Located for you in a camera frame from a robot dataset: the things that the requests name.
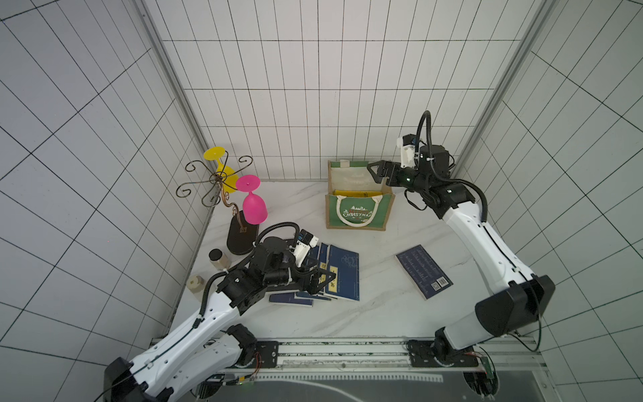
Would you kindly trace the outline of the green jute canvas bag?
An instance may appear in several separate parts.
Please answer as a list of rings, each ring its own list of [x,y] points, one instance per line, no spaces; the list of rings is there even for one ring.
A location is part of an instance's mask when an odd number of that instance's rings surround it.
[[[330,161],[326,195],[326,227],[385,231],[395,195],[385,184],[376,184],[367,170],[369,161]],[[334,190],[378,191],[372,198],[337,197]]]

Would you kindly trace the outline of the yellow book purple picture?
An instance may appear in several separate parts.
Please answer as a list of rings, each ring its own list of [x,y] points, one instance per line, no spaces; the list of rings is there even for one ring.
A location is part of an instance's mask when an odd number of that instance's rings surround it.
[[[333,194],[337,197],[347,198],[372,198],[382,196],[382,192],[378,191],[351,191],[351,190],[334,190]]]

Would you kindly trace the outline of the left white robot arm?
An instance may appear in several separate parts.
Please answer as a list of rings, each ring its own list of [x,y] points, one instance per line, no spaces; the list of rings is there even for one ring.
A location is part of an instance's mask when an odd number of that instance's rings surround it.
[[[334,273],[311,254],[318,242],[306,231],[289,241],[256,241],[249,256],[208,279],[196,313],[135,358],[110,363],[97,400],[176,401],[217,373],[251,366],[257,339],[238,319],[271,288],[315,294],[322,276],[332,281]]]

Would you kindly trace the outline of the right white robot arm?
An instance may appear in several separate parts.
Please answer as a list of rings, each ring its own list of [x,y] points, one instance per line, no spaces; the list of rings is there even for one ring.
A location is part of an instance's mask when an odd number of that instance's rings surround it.
[[[541,323],[555,285],[519,260],[488,224],[483,192],[464,179],[448,179],[448,156],[435,157],[433,150],[416,150],[412,165],[378,161],[367,169],[377,184],[419,194],[470,251],[490,292],[472,313],[436,331],[430,356],[450,367],[476,344]]]

